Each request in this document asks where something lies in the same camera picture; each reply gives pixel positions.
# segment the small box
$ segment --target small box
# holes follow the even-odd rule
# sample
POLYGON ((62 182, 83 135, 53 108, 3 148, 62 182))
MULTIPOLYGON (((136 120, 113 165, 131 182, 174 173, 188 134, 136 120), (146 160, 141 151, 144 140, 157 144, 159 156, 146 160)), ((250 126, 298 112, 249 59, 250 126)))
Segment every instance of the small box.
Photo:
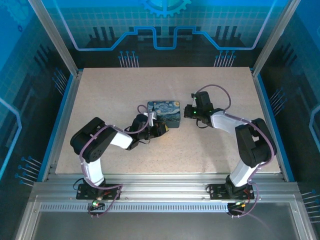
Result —
POLYGON ((168 128, 176 129, 180 125, 180 102, 178 101, 149 101, 148 110, 157 114, 156 123, 163 123, 168 128))

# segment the gear graphic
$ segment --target gear graphic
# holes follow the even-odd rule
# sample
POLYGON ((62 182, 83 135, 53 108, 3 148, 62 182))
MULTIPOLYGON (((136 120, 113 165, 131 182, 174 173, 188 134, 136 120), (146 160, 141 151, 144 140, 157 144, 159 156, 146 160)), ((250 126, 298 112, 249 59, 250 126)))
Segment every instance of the gear graphic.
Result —
POLYGON ((19 24, 28 18, 29 7, 27 0, 0 0, 0 7, 6 7, 10 16, 19 24))
POLYGON ((186 5, 191 4, 191 0, 141 0, 141 3, 151 14, 166 18, 168 15, 173 17, 175 14, 180 14, 181 10, 186 10, 186 5))

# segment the vent slot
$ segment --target vent slot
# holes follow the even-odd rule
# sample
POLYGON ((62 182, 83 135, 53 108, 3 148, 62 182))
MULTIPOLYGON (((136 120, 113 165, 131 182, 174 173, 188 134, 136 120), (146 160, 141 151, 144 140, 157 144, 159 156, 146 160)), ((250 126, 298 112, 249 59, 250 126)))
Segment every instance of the vent slot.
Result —
MULTIPOLYGON (((95 212, 103 212, 107 205, 95 212)), ((86 212, 91 203, 46 202, 40 207, 41 212, 86 212)), ((113 213, 227 213, 227 203, 220 202, 116 202, 111 207, 113 213)))

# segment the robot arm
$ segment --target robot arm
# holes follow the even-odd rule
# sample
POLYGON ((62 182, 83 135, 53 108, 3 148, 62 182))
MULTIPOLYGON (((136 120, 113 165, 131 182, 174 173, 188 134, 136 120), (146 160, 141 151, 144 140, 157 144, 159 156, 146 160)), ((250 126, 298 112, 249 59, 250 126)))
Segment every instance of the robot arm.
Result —
MULTIPOLYGON (((149 114, 149 119, 151 119, 151 121, 149 121, 149 125, 144 130, 139 132, 139 130, 146 124, 148 117, 144 114, 138 114, 133 120, 132 125, 129 127, 129 133, 124 133, 115 126, 109 126, 86 147, 82 154, 84 159, 82 164, 84 166, 86 176, 85 180, 89 180, 87 181, 89 185, 90 182, 92 182, 94 186, 98 187, 103 187, 105 185, 105 178, 101 168, 101 156, 109 145, 115 145, 122 149, 132 150, 141 140, 156 138, 168 131, 165 123, 153 123, 152 120, 157 117, 155 112, 151 112, 149 114)), ((79 155, 92 136, 104 126, 105 122, 100 118, 95 117, 80 129, 70 141, 74 152, 79 155)))
MULTIPOLYGON (((221 129, 236 137, 240 161, 234 171, 226 178, 225 187, 230 197, 236 197, 247 187, 247 182, 256 168, 268 161, 271 150, 265 139, 249 124, 231 117, 223 109, 214 109, 206 91, 192 94, 193 104, 188 104, 184 117, 197 119, 208 127, 221 129)), ((274 154, 276 146, 263 119, 249 121, 259 128, 271 141, 274 154)))

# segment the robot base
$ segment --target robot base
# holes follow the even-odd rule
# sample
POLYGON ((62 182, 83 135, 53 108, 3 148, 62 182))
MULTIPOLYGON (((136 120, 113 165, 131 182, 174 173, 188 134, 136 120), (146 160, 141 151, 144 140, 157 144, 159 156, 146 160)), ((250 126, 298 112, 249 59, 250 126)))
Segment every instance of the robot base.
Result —
MULTIPOLYGON (((112 187, 117 184, 104 184, 103 187, 112 187)), ((90 186, 87 182, 84 181, 83 184, 79 184, 76 199, 78 200, 96 200, 98 197, 103 196, 102 200, 113 200, 117 195, 118 188, 110 189, 110 190, 99 190, 90 186)))
POLYGON ((210 200, 253 200, 255 194, 251 185, 245 185, 237 192, 231 192, 226 184, 209 184, 206 187, 206 192, 210 195, 210 200))

